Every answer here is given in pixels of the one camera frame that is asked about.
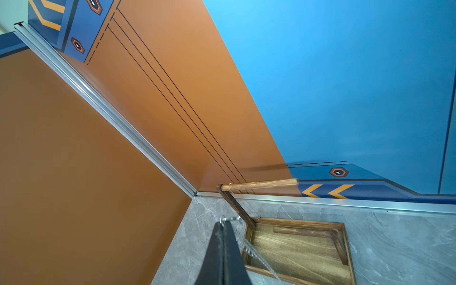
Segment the wooden stick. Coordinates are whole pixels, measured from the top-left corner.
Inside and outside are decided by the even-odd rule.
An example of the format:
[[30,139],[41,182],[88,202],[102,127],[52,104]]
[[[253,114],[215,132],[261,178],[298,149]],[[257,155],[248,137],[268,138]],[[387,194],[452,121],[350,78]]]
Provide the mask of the wooden stick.
[[269,181],[222,185],[222,191],[238,191],[238,190],[246,190],[246,189],[273,188],[273,187],[286,187],[286,186],[298,186],[298,185],[299,185],[298,178],[291,178],[291,179],[283,179],[283,180],[269,180]]
[[247,224],[249,228],[252,230],[256,229],[255,222],[252,220],[252,218],[247,214],[247,212],[242,208],[242,206],[234,199],[234,197],[231,195],[230,192],[224,192],[222,191],[222,185],[219,184],[217,186],[217,192],[222,195],[222,197],[228,202],[228,204],[238,213],[239,216],[244,220],[244,222]]
[[334,246],[336,247],[337,253],[339,254],[339,258],[342,261],[343,265],[348,265],[348,256],[344,249],[344,244],[342,240],[342,233],[338,230],[332,229],[330,230],[332,235],[332,241],[334,242]]

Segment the orange wall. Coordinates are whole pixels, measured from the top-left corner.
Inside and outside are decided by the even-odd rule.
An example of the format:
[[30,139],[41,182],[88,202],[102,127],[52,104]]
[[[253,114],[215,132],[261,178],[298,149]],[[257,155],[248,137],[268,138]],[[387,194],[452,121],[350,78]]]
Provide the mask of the orange wall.
[[149,285],[190,198],[31,50],[0,89],[0,284]]
[[65,58],[197,190],[291,178],[203,1],[118,3],[87,61]]

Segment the black line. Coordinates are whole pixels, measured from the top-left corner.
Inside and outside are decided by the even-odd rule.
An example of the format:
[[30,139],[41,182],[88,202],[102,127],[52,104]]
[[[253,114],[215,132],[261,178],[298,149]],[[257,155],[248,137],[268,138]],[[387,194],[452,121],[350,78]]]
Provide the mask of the black line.
[[177,98],[174,96],[174,94],[171,92],[171,90],[168,88],[168,86],[163,82],[163,80],[160,78],[160,76],[157,74],[157,72],[154,70],[154,68],[150,65],[149,61],[147,61],[146,57],[144,57],[144,55],[141,53],[141,51],[138,49],[138,47],[133,43],[133,41],[130,39],[130,37],[127,35],[127,33],[125,33],[125,31],[122,29],[122,27],[119,25],[119,23],[114,19],[114,22],[117,24],[117,26],[119,26],[120,30],[124,33],[124,35],[128,38],[128,40],[131,42],[131,44],[136,48],[136,50],[139,52],[139,54],[143,57],[143,59],[145,60],[145,62],[149,65],[149,67],[152,69],[152,71],[155,73],[155,75],[158,77],[158,79],[160,79],[160,81],[163,83],[163,85],[166,87],[166,89],[168,90],[168,92],[171,94],[171,96],[176,100],[176,102],[179,104],[179,106],[182,108],[182,110],[185,112],[185,114],[188,116],[188,118],[190,119],[190,121],[192,121],[192,123],[196,126],[196,128],[200,131],[200,133],[203,135],[203,137],[207,140],[208,144],[214,149],[215,153],[220,157],[220,159],[223,161],[223,163],[226,165],[226,167],[230,170],[230,172],[233,174],[234,178],[236,178],[238,180],[238,182],[240,183],[241,181],[238,179],[238,177],[236,176],[236,174],[234,174],[234,172],[231,170],[231,168],[228,166],[228,164],[225,162],[225,160],[221,157],[221,155],[217,152],[217,150],[214,148],[214,146],[211,144],[211,142],[207,139],[207,137],[204,135],[204,133],[201,131],[201,129],[198,127],[198,125],[195,123],[195,121],[193,121],[193,119],[190,117],[190,115],[187,113],[187,111],[184,109],[184,107],[182,107],[181,103],[179,102],[179,100],[177,100]]
[[300,168],[300,167],[319,167],[319,166],[337,166],[337,165],[350,165],[353,163],[343,163],[343,164],[330,164],[330,165],[309,165],[309,166],[294,166],[294,167],[288,167],[288,168]]
[[[136,59],[131,55],[131,53],[128,51],[128,49],[124,46],[124,44],[120,41],[120,39],[114,34],[114,32],[111,30],[111,28],[109,28],[109,30],[111,31],[111,33],[114,35],[114,37],[120,42],[120,44],[124,47],[124,49],[128,52],[128,54],[131,56],[131,58],[136,62],[136,64],[138,64],[138,66],[141,68],[141,70],[144,72],[144,74],[149,78],[149,80],[152,82],[152,84],[154,84],[154,86],[157,88],[157,90],[161,93],[161,95],[163,95],[163,93],[160,91],[160,89],[157,87],[157,85],[155,85],[154,81],[149,77],[149,75],[147,74],[147,72],[142,68],[142,66],[136,61]],[[168,101],[168,99],[166,98],[165,95],[163,95],[163,97],[165,98],[165,100],[169,103],[169,105],[171,106],[171,108],[174,109],[174,111],[177,113],[177,115],[182,119],[182,121],[187,125],[187,127],[190,129],[190,131],[192,131],[192,133],[195,135],[195,137],[200,141],[200,143],[203,145],[203,147],[207,150],[207,152],[212,156],[212,158],[215,160],[215,162],[218,164],[218,166],[222,169],[223,172],[225,172],[225,170],[220,166],[220,164],[218,163],[218,161],[213,157],[213,155],[209,152],[209,150],[206,148],[206,146],[201,142],[201,140],[198,138],[198,136],[193,132],[193,130],[188,126],[187,122],[181,117],[181,115],[176,111],[176,109],[173,107],[173,105],[171,105],[171,103]],[[233,180],[229,177],[229,175],[225,172],[225,175],[228,177],[228,179],[232,182]]]
[[9,51],[9,52],[2,53],[2,54],[0,54],[0,58],[10,56],[10,55],[15,54],[15,53],[17,53],[17,52],[24,51],[24,50],[26,50],[26,49],[28,49],[28,48],[29,48],[28,46],[25,46],[25,47],[17,48],[17,49],[15,49],[15,50],[13,50],[13,51]]
[[[111,7],[112,7],[113,3],[114,3],[114,2],[111,2],[111,6],[109,6],[108,11],[111,10]],[[103,25],[101,25],[100,28],[98,29],[97,36],[100,34],[100,31],[101,31],[101,28],[102,28],[102,27],[103,27]]]
[[65,31],[65,36],[63,37],[62,48],[60,49],[61,52],[65,51],[65,47],[67,46],[68,36],[70,35],[71,26],[73,25],[74,15],[76,14],[76,7],[78,6],[79,0],[74,0],[73,5],[71,7],[70,17],[68,19],[67,30]]
[[241,175],[242,179],[244,179],[245,182],[247,182],[247,180],[245,180],[244,176],[242,175],[242,173],[239,171],[239,169],[236,167],[236,165],[233,163],[233,161],[231,160],[231,158],[228,156],[228,154],[225,152],[225,150],[222,148],[222,146],[219,144],[219,142],[217,141],[217,139],[214,137],[214,135],[211,133],[211,131],[209,130],[209,128],[206,126],[206,124],[201,120],[201,118],[198,116],[198,114],[195,112],[195,110],[193,109],[193,107],[190,105],[190,103],[187,101],[187,99],[185,98],[184,94],[182,94],[182,92],[180,91],[180,89],[176,86],[176,84],[174,83],[174,81],[171,79],[171,77],[168,75],[168,73],[166,72],[166,70],[161,66],[160,62],[156,59],[156,57],[154,56],[154,54],[150,51],[149,47],[145,44],[145,42],[142,40],[142,38],[139,36],[139,34],[136,32],[136,30],[133,28],[133,26],[130,24],[130,22],[127,20],[127,18],[124,16],[124,14],[122,13],[122,11],[117,8],[117,11],[119,11],[119,13],[122,15],[122,17],[125,19],[125,21],[128,23],[128,25],[131,27],[131,29],[135,32],[135,34],[138,36],[138,38],[141,40],[141,42],[144,44],[144,46],[147,48],[147,50],[149,51],[149,53],[152,55],[152,57],[155,59],[155,61],[157,61],[158,65],[161,67],[161,69],[163,70],[163,72],[165,72],[166,76],[169,78],[169,80],[171,80],[171,82],[173,83],[174,87],[176,87],[176,89],[179,91],[179,93],[181,94],[181,96],[184,98],[184,100],[187,102],[188,106],[190,106],[190,108],[192,109],[192,111],[195,113],[195,115],[198,117],[198,119],[201,121],[201,123],[203,124],[203,126],[207,129],[207,131],[209,132],[209,134],[212,136],[212,138],[214,138],[215,142],[218,144],[218,146],[220,147],[220,149],[223,151],[223,153],[226,155],[226,157],[229,159],[229,161],[231,162],[231,164],[234,166],[234,168],[237,170],[237,172]]
[[398,183],[396,183],[396,182],[394,182],[394,181],[391,181],[391,180],[389,180],[389,179],[385,179],[384,181],[387,182],[387,183],[389,183],[389,184],[391,184],[391,185],[393,185],[393,186],[396,186],[397,188],[402,189],[402,190],[404,190],[404,191],[406,191],[406,192],[408,192],[408,193],[410,193],[410,194],[413,194],[413,195],[415,195],[415,196],[456,197],[456,195],[454,195],[454,194],[439,194],[439,193],[437,193],[437,194],[420,194],[420,193],[418,193],[418,192],[415,192],[415,191],[413,191],[413,190],[411,190],[411,189],[409,189],[409,188],[407,188],[407,187],[404,187],[404,186],[402,186],[402,185],[400,185],[400,184],[398,184]]
[[95,49],[93,50],[92,56],[93,56],[93,54],[95,53],[95,51],[97,50],[97,47],[98,47],[98,45],[100,44],[100,41],[101,41],[101,39],[103,38],[103,36],[104,36],[104,33],[101,35],[101,38],[100,38],[100,40],[98,41],[97,46],[96,46]]
[[445,147],[443,149],[442,168],[440,170],[439,191],[437,192],[439,194],[440,194],[441,187],[442,187],[443,170],[445,167],[445,158],[446,158],[446,149],[448,147],[448,140],[450,139],[450,128],[451,128],[451,119],[453,117],[453,105],[454,105],[454,101],[455,101],[455,92],[456,92],[456,72],[455,72],[455,79],[453,82],[453,94],[451,95],[450,114],[448,115],[448,126],[446,128],[446,139],[445,139]]

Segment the gray marble floor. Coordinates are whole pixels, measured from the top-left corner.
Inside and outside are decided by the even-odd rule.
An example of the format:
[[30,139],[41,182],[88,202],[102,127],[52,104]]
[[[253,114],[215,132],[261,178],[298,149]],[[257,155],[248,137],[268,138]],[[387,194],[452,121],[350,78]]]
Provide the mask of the gray marble floor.
[[[456,284],[456,216],[249,201],[250,215],[345,223],[358,285]],[[221,198],[196,197],[152,285],[192,285],[214,223],[236,213]],[[244,233],[245,225],[235,230]],[[278,284],[254,273],[255,285]]]

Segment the blue ceiling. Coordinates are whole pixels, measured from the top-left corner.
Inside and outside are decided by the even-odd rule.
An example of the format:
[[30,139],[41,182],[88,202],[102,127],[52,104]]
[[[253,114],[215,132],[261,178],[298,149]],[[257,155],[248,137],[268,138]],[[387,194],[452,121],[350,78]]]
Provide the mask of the blue ceiling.
[[287,163],[438,192],[456,1],[204,2]]

